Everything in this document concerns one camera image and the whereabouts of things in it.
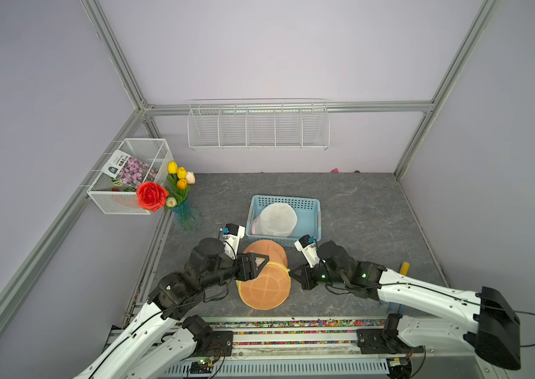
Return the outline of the orange mesh laundry bag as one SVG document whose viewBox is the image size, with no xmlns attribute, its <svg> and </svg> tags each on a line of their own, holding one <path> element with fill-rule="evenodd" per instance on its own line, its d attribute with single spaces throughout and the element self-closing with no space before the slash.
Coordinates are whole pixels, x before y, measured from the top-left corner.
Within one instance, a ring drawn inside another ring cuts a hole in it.
<svg viewBox="0 0 535 379">
<path fill-rule="evenodd" d="M 286 251 L 278 243 L 264 239 L 249 245 L 244 254 L 249 253 L 267 255 L 269 262 L 256 279 L 237 282 L 240 298 L 255 310 L 275 309 L 286 301 L 291 290 Z"/>
</svg>

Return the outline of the white mesh laundry bag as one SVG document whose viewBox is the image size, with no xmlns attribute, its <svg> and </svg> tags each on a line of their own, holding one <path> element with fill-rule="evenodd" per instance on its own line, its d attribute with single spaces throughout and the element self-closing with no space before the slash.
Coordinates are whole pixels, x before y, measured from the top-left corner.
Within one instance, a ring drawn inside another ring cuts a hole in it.
<svg viewBox="0 0 535 379">
<path fill-rule="evenodd" d="M 252 223 L 253 235 L 291 237 L 297 227 L 297 213 L 283 202 L 268 205 Z"/>
</svg>

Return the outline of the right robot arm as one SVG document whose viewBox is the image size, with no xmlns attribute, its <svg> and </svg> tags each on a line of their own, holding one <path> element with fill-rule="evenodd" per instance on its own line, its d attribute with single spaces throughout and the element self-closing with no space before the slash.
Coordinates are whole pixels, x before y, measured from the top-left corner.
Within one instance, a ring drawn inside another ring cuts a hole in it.
<svg viewBox="0 0 535 379">
<path fill-rule="evenodd" d="M 395 313 L 381 334 L 363 344 L 375 353 L 396 354 L 416 347 L 467 350 L 503 370 L 522 367 L 522 351 L 535 347 L 521 337 L 525 312 L 514 309 L 495 288 L 480 292 L 430 284 L 375 262 L 352 257 L 343 246 L 305 236 L 287 251 L 293 280 L 306 291 L 329 292 L 378 303 L 395 303 L 431 316 L 427 324 Z"/>
</svg>

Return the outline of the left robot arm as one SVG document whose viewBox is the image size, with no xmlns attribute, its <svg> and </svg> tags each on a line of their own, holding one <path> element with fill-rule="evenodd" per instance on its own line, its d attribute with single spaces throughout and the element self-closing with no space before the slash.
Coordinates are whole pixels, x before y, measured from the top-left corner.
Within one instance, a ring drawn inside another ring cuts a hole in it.
<svg viewBox="0 0 535 379">
<path fill-rule="evenodd" d="M 181 271 L 163 277 L 128 327 L 78 376 L 80 378 L 159 378 L 192 357 L 231 354 L 231 333 L 217 333 L 189 311 L 206 301 L 213 286 L 256 279 L 270 258 L 238 254 L 237 237 L 205 238 L 192 250 Z"/>
</svg>

